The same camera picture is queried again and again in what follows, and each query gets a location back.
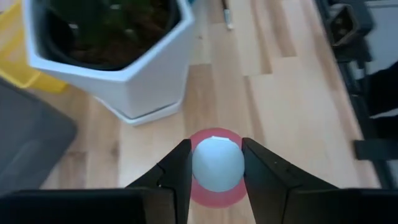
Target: red circle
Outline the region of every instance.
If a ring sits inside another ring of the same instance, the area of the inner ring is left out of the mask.
[[[198,131],[190,137],[192,152],[199,143],[212,136],[229,138],[242,148],[242,137],[238,134],[223,128],[211,128]],[[226,208],[242,200],[245,195],[246,186],[243,178],[239,184],[231,190],[225,192],[212,192],[202,187],[194,176],[192,176],[191,198],[200,205],[210,208]]]

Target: pen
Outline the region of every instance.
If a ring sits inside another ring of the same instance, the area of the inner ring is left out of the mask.
[[[226,26],[229,30],[234,29],[232,25],[232,20],[231,20],[231,11],[228,8],[228,5],[226,3],[227,0],[221,0],[223,4],[223,10],[224,10],[224,20],[226,23]]]

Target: yellow container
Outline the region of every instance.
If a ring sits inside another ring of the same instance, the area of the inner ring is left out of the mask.
[[[62,92],[67,83],[28,66],[21,2],[0,15],[0,77],[19,88]]]

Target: wooden floor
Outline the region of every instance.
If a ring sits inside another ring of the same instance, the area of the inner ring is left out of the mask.
[[[36,93],[69,114],[79,134],[45,189],[123,187],[183,138],[222,127],[250,137],[339,187],[377,187],[312,0],[229,0],[227,31],[219,0],[197,0],[195,47],[183,109],[139,127],[121,123],[76,88]],[[254,223],[246,197],[226,209],[190,204],[189,223]]]

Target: white ball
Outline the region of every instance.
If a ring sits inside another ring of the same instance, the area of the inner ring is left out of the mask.
[[[198,183],[207,190],[231,190],[243,178],[242,150],[228,138],[213,136],[205,139],[193,152],[192,172]]]

